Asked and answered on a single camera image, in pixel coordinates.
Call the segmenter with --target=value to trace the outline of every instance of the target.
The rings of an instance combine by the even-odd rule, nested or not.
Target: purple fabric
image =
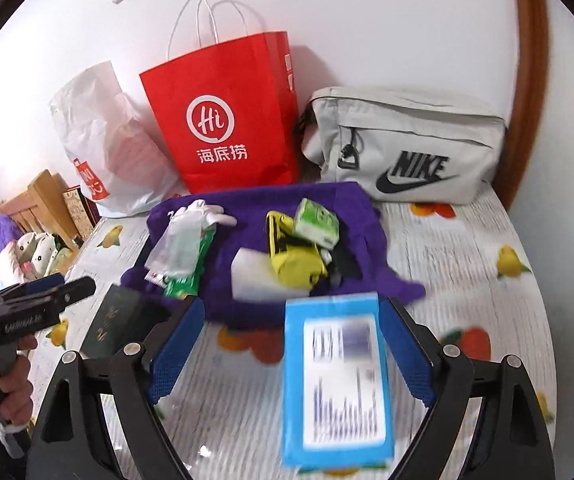
[[[333,211],[346,225],[340,241],[355,255],[363,273],[361,280],[345,279],[335,288],[318,286],[312,292],[313,296],[375,291],[384,296],[395,296],[403,303],[424,297],[424,287],[420,283],[401,280],[387,266],[387,239],[377,211],[355,182],[257,187],[171,198],[153,208],[147,219],[151,243],[155,245],[162,237],[169,224],[169,212],[199,198],[208,204],[221,205],[226,214],[238,219],[238,225],[233,228],[218,226],[206,257],[199,291],[206,318],[241,329],[281,326],[284,303],[251,304],[233,300],[231,262],[241,247],[266,252],[267,212],[276,210],[293,216],[304,197]],[[149,294],[162,294],[160,287],[144,280],[146,273],[143,267],[129,269],[122,276],[121,285]]]
[[[0,253],[7,247],[7,244],[13,240],[18,241],[22,236],[22,231],[16,225],[14,220],[7,216],[0,214]]]

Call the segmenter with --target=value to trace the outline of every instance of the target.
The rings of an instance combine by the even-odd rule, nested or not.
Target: barcode
[[[367,323],[342,327],[342,357],[344,360],[371,358],[371,329]]]

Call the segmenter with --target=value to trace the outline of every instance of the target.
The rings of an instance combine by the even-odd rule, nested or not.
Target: dark green passport
[[[142,342],[169,312],[135,290],[112,285],[91,323],[80,351],[90,359],[110,357],[127,343]]]

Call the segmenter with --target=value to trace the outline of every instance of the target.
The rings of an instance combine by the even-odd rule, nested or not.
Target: zipper pull
[[[338,157],[338,168],[342,170],[354,170],[360,169],[360,160],[358,157],[358,150],[356,150],[356,129],[350,128],[352,132],[352,140],[349,144],[345,145],[342,150],[340,150],[340,157]]]

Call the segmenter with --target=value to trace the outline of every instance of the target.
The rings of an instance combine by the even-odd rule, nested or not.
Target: blue box
[[[394,457],[376,293],[291,300],[285,315],[286,466],[382,466]]]

